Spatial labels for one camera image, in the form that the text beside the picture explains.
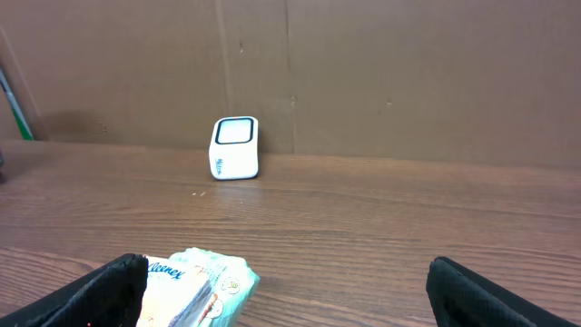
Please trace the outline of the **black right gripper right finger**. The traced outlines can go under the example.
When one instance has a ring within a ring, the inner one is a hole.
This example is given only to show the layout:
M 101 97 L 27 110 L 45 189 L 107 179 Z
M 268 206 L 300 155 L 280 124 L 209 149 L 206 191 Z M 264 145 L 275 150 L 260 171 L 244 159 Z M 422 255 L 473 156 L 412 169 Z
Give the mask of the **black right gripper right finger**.
M 438 327 L 575 327 L 447 257 L 429 266 L 426 291 Z

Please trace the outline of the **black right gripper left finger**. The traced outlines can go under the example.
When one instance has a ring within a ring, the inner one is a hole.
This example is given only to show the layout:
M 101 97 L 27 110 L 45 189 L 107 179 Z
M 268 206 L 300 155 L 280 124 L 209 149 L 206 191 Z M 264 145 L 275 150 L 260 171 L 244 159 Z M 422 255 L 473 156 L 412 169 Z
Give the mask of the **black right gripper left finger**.
M 1 327 L 134 327 L 148 259 L 126 253 L 1 319 Z

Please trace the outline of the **teal tissue pack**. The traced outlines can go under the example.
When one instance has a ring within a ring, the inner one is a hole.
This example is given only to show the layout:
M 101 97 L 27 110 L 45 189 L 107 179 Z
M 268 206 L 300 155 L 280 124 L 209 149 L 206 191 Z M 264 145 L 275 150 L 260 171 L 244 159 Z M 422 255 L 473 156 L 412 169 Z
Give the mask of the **teal tissue pack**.
M 245 259 L 199 248 L 147 260 L 138 327 L 233 326 L 261 280 Z

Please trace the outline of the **white barcode scanner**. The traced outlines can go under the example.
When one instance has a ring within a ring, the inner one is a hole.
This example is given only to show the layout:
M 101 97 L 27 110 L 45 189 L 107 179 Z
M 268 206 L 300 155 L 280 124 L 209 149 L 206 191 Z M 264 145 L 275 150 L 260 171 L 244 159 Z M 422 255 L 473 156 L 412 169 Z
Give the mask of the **white barcode scanner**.
M 251 179 L 259 172 L 259 123 L 252 116 L 224 117 L 212 131 L 209 163 L 217 180 Z

